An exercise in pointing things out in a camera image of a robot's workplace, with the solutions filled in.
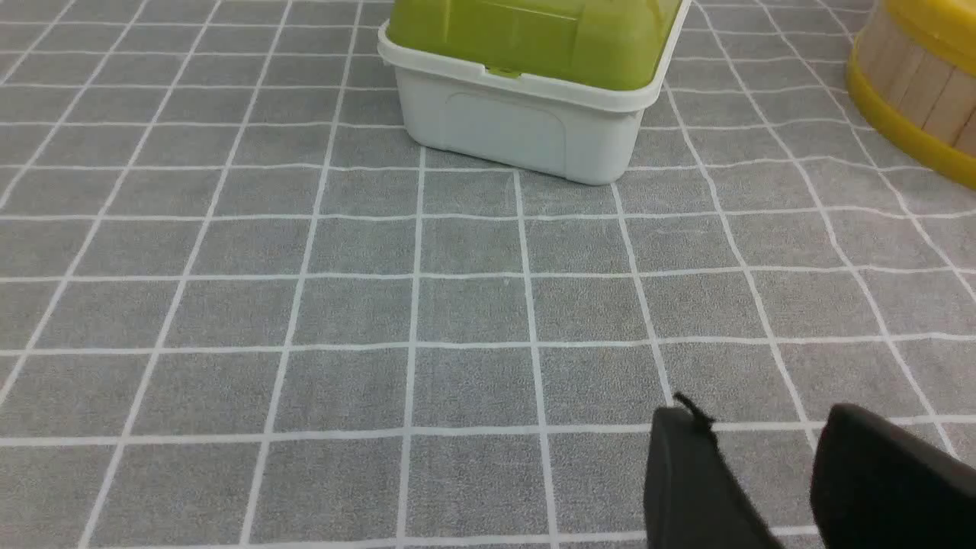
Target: green plastic lid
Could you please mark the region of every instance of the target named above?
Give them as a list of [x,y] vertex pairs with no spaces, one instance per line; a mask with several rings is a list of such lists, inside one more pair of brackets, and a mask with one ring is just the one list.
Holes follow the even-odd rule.
[[396,0],[404,48],[607,90],[651,82],[681,0]]

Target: plastic storage box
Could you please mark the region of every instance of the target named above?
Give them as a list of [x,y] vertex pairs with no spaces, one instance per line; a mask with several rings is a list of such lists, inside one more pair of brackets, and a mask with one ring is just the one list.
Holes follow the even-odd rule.
[[380,28],[422,145],[589,185],[627,169],[690,0],[397,0]]

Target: gray carpet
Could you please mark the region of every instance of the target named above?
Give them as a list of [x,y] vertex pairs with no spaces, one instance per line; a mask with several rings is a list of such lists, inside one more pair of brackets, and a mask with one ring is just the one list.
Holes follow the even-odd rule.
[[636,549],[675,390],[791,548],[835,401],[976,463],[976,193],[734,2],[584,188],[414,145],[388,3],[3,0],[0,545]]

